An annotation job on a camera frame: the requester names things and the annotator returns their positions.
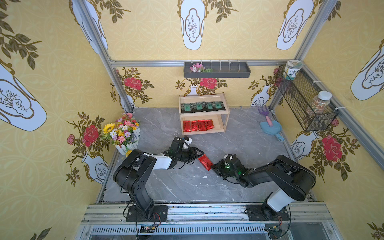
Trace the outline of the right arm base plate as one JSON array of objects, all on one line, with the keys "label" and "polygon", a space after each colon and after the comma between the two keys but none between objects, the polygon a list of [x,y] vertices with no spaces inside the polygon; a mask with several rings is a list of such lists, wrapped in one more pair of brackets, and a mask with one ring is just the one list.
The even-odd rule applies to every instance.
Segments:
[{"label": "right arm base plate", "polygon": [[275,212],[268,205],[246,205],[244,213],[250,221],[289,221],[290,214],[286,207]]}]

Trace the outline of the green tea bag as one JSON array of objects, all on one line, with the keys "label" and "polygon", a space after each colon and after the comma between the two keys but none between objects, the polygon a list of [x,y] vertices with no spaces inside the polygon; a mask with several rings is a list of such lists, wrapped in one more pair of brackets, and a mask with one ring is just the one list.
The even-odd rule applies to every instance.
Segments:
[{"label": "green tea bag", "polygon": [[193,103],[193,110],[194,110],[194,113],[205,112],[206,111],[205,102]]},{"label": "green tea bag", "polygon": [[204,102],[204,110],[206,112],[212,112],[214,111],[214,104],[212,102]]},{"label": "green tea bag", "polygon": [[214,110],[215,111],[225,111],[225,105],[223,102],[214,102]]},{"label": "green tea bag", "polygon": [[183,103],[181,104],[181,112],[182,114],[189,114],[189,113],[194,113],[194,104],[193,103]]}]

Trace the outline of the red tea bag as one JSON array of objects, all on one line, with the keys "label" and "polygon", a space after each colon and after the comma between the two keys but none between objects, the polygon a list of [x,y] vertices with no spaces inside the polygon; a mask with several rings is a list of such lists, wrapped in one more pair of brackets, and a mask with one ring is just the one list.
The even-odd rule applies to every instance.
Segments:
[{"label": "red tea bag", "polygon": [[212,130],[215,128],[213,120],[205,120],[205,125],[207,130]]},{"label": "red tea bag", "polygon": [[199,131],[199,123],[198,121],[191,121],[191,131]]},{"label": "red tea bag", "polygon": [[206,121],[198,120],[198,127],[199,127],[199,131],[206,131],[207,130]]},{"label": "red tea bag", "polygon": [[191,122],[183,121],[183,132],[190,133],[192,131]]},{"label": "red tea bag", "polygon": [[204,166],[204,168],[207,171],[210,171],[212,169],[212,166],[214,165],[212,161],[204,154],[199,158],[199,162]]}]

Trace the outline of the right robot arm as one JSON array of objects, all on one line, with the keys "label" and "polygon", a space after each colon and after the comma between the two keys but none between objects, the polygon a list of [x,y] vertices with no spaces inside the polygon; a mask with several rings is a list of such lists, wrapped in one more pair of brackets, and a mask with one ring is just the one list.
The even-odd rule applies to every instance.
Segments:
[{"label": "right robot arm", "polygon": [[277,156],[264,166],[249,169],[244,167],[237,155],[229,154],[212,165],[211,169],[224,180],[234,178],[244,188],[276,183],[278,190],[266,198],[258,213],[247,209],[249,216],[262,215],[266,220],[275,220],[281,216],[282,210],[294,201],[303,202],[316,184],[316,176],[310,170],[284,155]]}]

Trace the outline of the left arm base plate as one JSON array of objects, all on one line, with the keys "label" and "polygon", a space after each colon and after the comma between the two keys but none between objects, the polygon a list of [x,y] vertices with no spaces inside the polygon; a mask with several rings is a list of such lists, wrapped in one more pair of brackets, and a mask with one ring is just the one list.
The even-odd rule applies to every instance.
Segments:
[{"label": "left arm base plate", "polygon": [[154,205],[148,210],[141,210],[137,206],[129,206],[124,216],[126,222],[155,222],[162,223],[167,221],[168,207],[165,205]]}]

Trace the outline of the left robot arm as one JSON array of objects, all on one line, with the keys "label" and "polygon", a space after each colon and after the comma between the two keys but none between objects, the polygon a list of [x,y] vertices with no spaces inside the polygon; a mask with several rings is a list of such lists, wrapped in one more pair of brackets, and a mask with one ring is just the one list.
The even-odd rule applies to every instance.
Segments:
[{"label": "left robot arm", "polygon": [[168,150],[162,154],[149,154],[134,149],[114,172],[113,180],[129,195],[132,205],[124,210],[128,223],[163,222],[167,220],[168,207],[156,205],[149,196],[146,183],[153,170],[170,170],[178,162],[191,164],[204,152],[190,146],[192,139],[175,137]]}]

